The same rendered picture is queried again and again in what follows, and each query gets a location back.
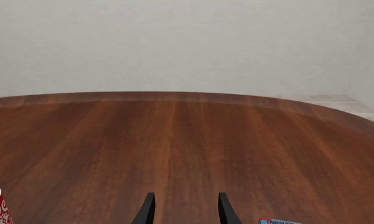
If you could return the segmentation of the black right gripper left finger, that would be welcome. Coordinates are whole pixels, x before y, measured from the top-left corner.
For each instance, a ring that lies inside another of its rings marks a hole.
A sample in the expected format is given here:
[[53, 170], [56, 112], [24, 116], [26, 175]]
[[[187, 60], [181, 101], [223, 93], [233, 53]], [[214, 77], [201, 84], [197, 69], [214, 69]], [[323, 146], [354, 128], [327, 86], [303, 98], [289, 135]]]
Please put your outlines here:
[[149, 192], [131, 224], [153, 224], [155, 208], [155, 194], [154, 192]]

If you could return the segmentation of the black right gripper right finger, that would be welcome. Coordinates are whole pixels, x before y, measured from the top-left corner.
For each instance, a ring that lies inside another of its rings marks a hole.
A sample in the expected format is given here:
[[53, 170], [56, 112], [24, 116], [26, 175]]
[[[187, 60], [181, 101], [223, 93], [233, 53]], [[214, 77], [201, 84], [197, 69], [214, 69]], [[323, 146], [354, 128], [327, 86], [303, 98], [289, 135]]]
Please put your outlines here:
[[225, 192], [218, 194], [218, 215], [220, 224], [242, 224]]

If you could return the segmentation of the blue chocolate box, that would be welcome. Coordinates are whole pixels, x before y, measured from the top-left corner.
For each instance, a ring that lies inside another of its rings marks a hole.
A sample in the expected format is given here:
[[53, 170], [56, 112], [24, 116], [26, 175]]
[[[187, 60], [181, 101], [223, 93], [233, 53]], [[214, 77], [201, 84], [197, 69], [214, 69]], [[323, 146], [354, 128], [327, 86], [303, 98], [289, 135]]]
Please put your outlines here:
[[259, 218], [259, 224], [301, 224], [301, 223], [287, 222], [284, 220], [275, 220], [271, 218]]

